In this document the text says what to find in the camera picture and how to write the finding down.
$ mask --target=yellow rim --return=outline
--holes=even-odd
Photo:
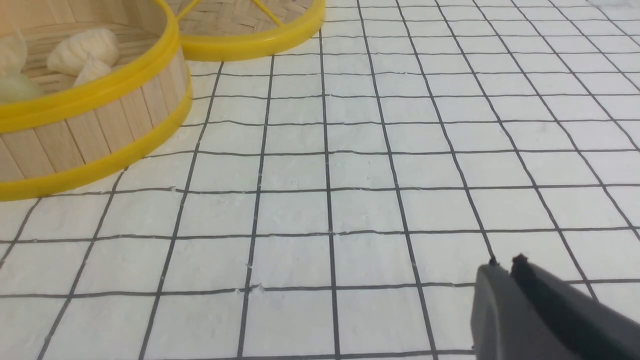
[[[148,134],[100,160],[57,174],[0,183],[0,201],[31,199],[64,192],[107,177],[149,155],[187,119],[193,102],[191,78],[187,93],[175,111]]]
[[[169,65],[178,52],[178,22],[164,0],[153,0],[166,15],[166,28],[139,58],[96,81],[31,101],[0,105],[0,133],[52,124],[99,108],[132,92]]]
[[[234,37],[181,35],[187,60],[236,61],[269,56],[302,44],[320,30],[324,22],[324,1],[314,0],[296,20],[261,33]]]

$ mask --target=white surface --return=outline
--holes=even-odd
[[[0,204],[0,358],[472,360],[490,251],[640,321],[640,9],[359,5],[191,63],[184,126],[125,172]]]

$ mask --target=bamboo basket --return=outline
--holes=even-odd
[[[186,118],[191,83],[177,21],[163,0],[0,0],[0,36],[21,29],[23,70],[46,95],[0,105],[0,200],[50,195],[106,177],[168,139]],[[114,71],[71,88],[46,67],[64,38],[109,28]]]
[[[325,0],[166,0],[179,21],[188,60],[273,55],[320,30]]]

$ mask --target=bamboo steamer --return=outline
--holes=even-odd
[[[106,177],[168,139],[192,103],[177,21],[163,0],[0,0],[0,36],[21,29],[23,70],[46,95],[0,105],[0,200],[62,192]],[[91,28],[118,37],[114,71],[71,88],[47,56]]]

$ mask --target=dumpling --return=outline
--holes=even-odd
[[[86,59],[84,68],[82,69],[80,75],[78,75],[76,82],[74,83],[74,88],[76,86],[88,83],[89,81],[99,79],[102,76],[107,76],[110,72],[111,68],[109,67],[109,65],[93,58],[93,55],[89,54]]]
[[[62,41],[47,59],[47,68],[66,75],[78,76],[91,54],[112,67],[118,61],[118,39],[109,29],[91,29]]]

